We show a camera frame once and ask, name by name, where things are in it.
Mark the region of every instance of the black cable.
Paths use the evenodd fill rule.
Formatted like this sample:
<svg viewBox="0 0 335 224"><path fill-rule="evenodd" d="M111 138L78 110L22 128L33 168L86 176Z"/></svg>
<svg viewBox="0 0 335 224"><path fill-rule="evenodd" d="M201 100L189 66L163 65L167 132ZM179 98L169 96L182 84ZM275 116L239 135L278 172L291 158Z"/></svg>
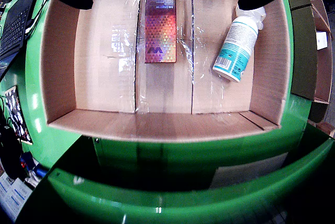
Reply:
<svg viewBox="0 0 335 224"><path fill-rule="evenodd" d="M38 17L38 15L39 15L39 14L40 14L40 12L42 11L42 9L43 9L44 5L47 3L47 1L48 1L48 0L45 0L45 1L44 1L44 3L42 4L42 6L41 6L40 10L37 12L37 14L36 14L36 16L35 16L35 18L34 18L33 20L35 20L35 19L36 19L36 17Z"/></svg>
<svg viewBox="0 0 335 224"><path fill-rule="evenodd" d="M45 6L45 4L46 4L47 2L48 2L48 0L45 0L45 1L43 2L42 6L41 6L40 9L38 10L38 12L37 12L35 18L32 18L32 19L30 19L30 20L27 21L27 24L30 23L29 28L31 28L31 29L25 34L25 40L27 40L27 39L30 37L30 35L33 33L33 31L35 30L37 21L38 21L38 19L39 19L39 17L40 17L39 15L40 15L42 9L44 8L44 6Z"/></svg>

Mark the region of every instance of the cardboard box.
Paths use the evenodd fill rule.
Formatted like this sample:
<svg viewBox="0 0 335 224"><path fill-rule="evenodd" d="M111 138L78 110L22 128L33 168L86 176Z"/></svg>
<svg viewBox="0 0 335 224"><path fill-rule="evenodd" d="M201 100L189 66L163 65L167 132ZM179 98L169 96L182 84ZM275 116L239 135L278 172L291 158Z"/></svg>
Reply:
<svg viewBox="0 0 335 224"><path fill-rule="evenodd" d="M325 117L331 94L332 84L332 46L328 16L322 0L310 0L315 31L326 34L327 46L317 50L316 88L308 118L320 122Z"/></svg>

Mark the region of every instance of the product label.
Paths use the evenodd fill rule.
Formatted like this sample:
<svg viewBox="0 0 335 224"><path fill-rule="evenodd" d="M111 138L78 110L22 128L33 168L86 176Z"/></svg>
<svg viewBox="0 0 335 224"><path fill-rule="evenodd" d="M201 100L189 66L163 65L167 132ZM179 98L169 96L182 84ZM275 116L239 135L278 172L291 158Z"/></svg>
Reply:
<svg viewBox="0 0 335 224"><path fill-rule="evenodd" d="M176 0L146 0L146 63L176 61Z"/></svg>
<svg viewBox="0 0 335 224"><path fill-rule="evenodd" d="M213 69L223 74L229 73L240 81L256 43L257 35L258 31L249 25L239 21L233 22Z"/></svg>

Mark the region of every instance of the cardboard wall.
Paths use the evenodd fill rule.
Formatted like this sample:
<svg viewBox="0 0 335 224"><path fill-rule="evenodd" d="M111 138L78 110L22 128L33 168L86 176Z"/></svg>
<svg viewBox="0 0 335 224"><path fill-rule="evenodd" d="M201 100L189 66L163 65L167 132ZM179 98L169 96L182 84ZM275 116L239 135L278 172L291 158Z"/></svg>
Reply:
<svg viewBox="0 0 335 224"><path fill-rule="evenodd" d="M73 55L78 15L78 9L59 0L50 1L42 36L40 66L47 123L76 108Z"/></svg>
<svg viewBox="0 0 335 224"><path fill-rule="evenodd" d="M264 8L264 28L255 45L250 110L279 125L287 96L291 48L283 0L275 0Z"/></svg>
<svg viewBox="0 0 335 224"><path fill-rule="evenodd" d="M238 0L194 0L194 88L193 113L249 110L253 55L240 83L220 77L212 70Z"/></svg>

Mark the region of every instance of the box flap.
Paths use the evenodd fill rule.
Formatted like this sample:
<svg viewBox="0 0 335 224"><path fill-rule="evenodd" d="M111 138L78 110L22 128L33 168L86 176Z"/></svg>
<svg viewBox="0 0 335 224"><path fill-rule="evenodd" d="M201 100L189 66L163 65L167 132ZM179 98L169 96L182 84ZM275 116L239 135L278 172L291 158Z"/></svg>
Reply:
<svg viewBox="0 0 335 224"><path fill-rule="evenodd" d="M294 34L293 94L314 100L317 79L316 31L311 7L292 12Z"/></svg>
<svg viewBox="0 0 335 224"><path fill-rule="evenodd" d="M163 143L232 139L263 131L239 113L125 114L80 109L50 126L97 138Z"/></svg>
<svg viewBox="0 0 335 224"><path fill-rule="evenodd" d="M50 0L40 53L41 93L48 123L76 107L73 73L74 44L68 42L75 40L78 15L79 9L72 8L59 0Z"/></svg>
<svg viewBox="0 0 335 224"><path fill-rule="evenodd" d="M260 117L259 115L251 112L251 111L243 111L240 113L243 117L247 118L255 125L260 127L262 130L271 130L277 128L278 126L274 123L266 120L265 118Z"/></svg>

